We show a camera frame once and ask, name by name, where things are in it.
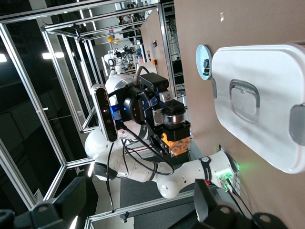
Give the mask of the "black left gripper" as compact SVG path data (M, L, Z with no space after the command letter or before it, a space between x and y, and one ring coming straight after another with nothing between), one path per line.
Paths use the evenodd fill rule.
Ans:
M125 76L122 80L122 117L124 121L132 120L145 127L150 137L149 141L155 151L161 156L167 155L162 142L162 121L154 120L154 111L165 109L169 113L184 111L184 104L175 100L171 92L166 92L169 81L155 73L140 75L136 80Z

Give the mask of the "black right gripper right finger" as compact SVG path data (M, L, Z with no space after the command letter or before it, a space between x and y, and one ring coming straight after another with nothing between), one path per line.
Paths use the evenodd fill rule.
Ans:
M258 212L249 219L230 206L218 204L203 179L194 182L194 206L194 229L288 229L275 215Z

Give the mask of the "aluminium frame cage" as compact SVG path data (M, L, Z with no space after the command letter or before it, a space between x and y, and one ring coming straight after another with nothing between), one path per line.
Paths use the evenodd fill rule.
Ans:
M124 2L125 0L85 0L85 1L78 1L73 3L68 3L64 5L59 6L53 6L53 7L46 7L46 8L39 8L14 14L7 14L4 16L0 16L0 37L2 38L5 48L9 53L10 58L12 59L15 69L17 70L22 83L28 93L28 96L30 97L30 100L32 102L32 105L34 109L37 112L38 118L46 132L46 135L48 136L48 139L54 149L54 152L56 154L57 159L59 160L59 163L61 165L58 173L56 174L52 184L50 185L46 195L44 196L44 200L48 200L54 197L56 191L58 190L58 187L60 183L62 182L62 178L64 177L67 170L83 166L86 164L90 164L93 159L92 158L84 158L80 160L74 160L68 162L66 160L66 157L64 156L64 153L62 152L62 148L60 147L57 138L55 137L54 131L51 129L51 125L49 120L47 120L47 116L45 114L45 111L42 108L41 102L39 100L39 97L37 96L37 92L33 87L32 81L30 80L30 77L28 75L28 72L24 66L24 63L20 57L20 54L16 48L15 43L13 42L13 39L11 37L11 34L9 30L7 29L7 25L11 23L19 23L22 21L30 21L30 20L42 20L43 18L61 14L67 14L71 12L75 12L78 10L89 10L91 8L98 8L103 5L110 5L110 4L116 4ZM53 67L55 69L56 75L59 79L59 83L61 86L61 90L63 92L63 95L65 97L66 103L68 105L68 108L71 112L74 125L79 131L79 135L83 135L85 133L89 133L94 130L93 127L87 128L86 125L91 120L95 109L90 107L90 102L87 98L86 90L89 90L91 88L91 82L90 77L88 74L85 75L86 83L83 84L81 81L81 76L79 74L79 71L77 69L76 62L73 59L71 48L68 42L68 38L72 37L75 41L77 51L80 55L81 61L84 62L84 56L81 51L81 45L80 40L84 40L85 44L84 47L87 52L87 56L90 59L90 65L92 68L92 72L95 78L96 82L101 82L102 77L98 70L98 64L95 58L95 54L93 52L92 47L92 41L94 38L88 38L86 37L86 34L72 34L68 32L61 31L62 28L73 28L75 25L83 24L83 23L89 23L94 21L101 21L108 18L118 17L122 14L134 14L138 12L143 12L146 10L156 10L158 12L158 24L160 25L160 33L162 35L162 38L160 41L158 41L158 45L160 47L163 47L164 50L164 63L166 63L166 72L168 73L170 77L170 87L174 87L174 79L173 79L173 70L172 70L172 63L170 61L170 50L169 50L169 41L168 36L166 32L166 23L165 23L165 12L164 12L164 6L160 2L161 0L157 0L156 3L152 3L149 5L141 6L141 7L135 7L135 8L126 8L121 11L112 11L109 13L102 13L94 17L88 17L84 19L77 19L73 21L67 21L67 22L61 22L61 23L52 23L50 25L42 26L40 31L41 35L44 39L45 45L48 49L48 51L51 54L51 60ZM77 77L78 84L80 86L82 96L84 99L84 102L86 104L87 110L88 110L88 116L85 117L84 115L79 116L77 108L81 107L79 98L77 96L75 87L72 83L71 74L67 72L66 74L63 74L61 65L58 62L54 47L52 44L52 41L50 40L49 35L53 34L56 36L61 36L62 40L65 44L65 49L68 54L69 60L71 62L71 65L73 67L75 76Z

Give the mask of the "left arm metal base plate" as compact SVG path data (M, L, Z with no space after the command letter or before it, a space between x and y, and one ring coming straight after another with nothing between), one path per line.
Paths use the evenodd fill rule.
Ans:
M234 178L231 182L233 186L233 193L237 196L240 196L240 166L237 161L221 145L219 145L219 149L226 153L230 161L231 168L234 172Z

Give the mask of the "light blue round plate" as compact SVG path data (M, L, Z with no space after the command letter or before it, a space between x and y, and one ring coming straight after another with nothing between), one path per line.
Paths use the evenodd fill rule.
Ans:
M200 77L208 80L212 75L212 55L206 45L200 44L196 49L196 67Z

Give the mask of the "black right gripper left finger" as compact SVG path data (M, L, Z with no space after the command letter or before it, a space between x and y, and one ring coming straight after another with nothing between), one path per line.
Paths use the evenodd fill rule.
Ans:
M0 209L0 229L68 229L85 204L85 177L76 177L56 198L42 201L19 216L10 209Z

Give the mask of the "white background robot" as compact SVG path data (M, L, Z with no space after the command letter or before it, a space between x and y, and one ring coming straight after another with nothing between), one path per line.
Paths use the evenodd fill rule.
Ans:
M143 60L141 48L124 46L108 51L103 57L109 66L108 76L115 74L134 74L137 65Z

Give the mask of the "orange push button switch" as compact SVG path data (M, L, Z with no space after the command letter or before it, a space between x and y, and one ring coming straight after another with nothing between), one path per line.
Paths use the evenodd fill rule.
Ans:
M163 122L161 142L166 152L171 157L186 153L191 143L190 122L186 120L186 111L170 113L162 109L161 114Z

